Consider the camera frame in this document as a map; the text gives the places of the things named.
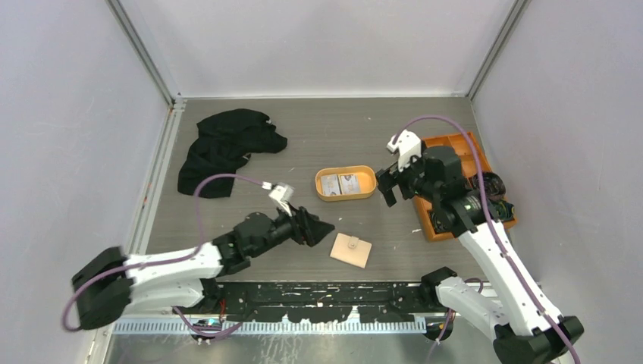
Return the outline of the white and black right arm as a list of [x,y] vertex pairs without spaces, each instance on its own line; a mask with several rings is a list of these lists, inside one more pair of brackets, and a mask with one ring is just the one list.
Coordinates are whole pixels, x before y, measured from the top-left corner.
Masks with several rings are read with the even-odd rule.
[[526,271],[503,224],[491,215],[488,199],[469,186],[460,157],[449,146],[391,146],[396,162],[377,174],[386,203],[422,197],[434,215],[473,255],[497,294],[490,300],[471,289],[453,270],[440,268],[422,277],[421,301],[433,312],[458,312],[492,342],[502,363],[548,363],[571,353],[584,328],[564,316]]

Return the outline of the yellow oval tray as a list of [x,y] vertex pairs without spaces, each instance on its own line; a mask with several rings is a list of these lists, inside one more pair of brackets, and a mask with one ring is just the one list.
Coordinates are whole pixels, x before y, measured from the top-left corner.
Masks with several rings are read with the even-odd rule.
[[375,173],[366,165],[324,168],[315,176],[316,192],[325,202],[366,199],[376,187]]

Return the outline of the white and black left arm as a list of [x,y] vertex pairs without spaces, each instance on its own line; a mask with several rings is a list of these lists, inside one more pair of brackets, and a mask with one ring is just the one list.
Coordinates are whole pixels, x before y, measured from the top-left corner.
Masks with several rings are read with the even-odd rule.
[[334,230],[305,208],[275,218],[254,212],[231,231],[198,248],[152,255],[124,255],[109,247],[72,278],[81,331],[105,327],[122,315],[179,308],[214,312],[221,303],[217,278],[234,275],[250,260],[292,240],[315,246]]

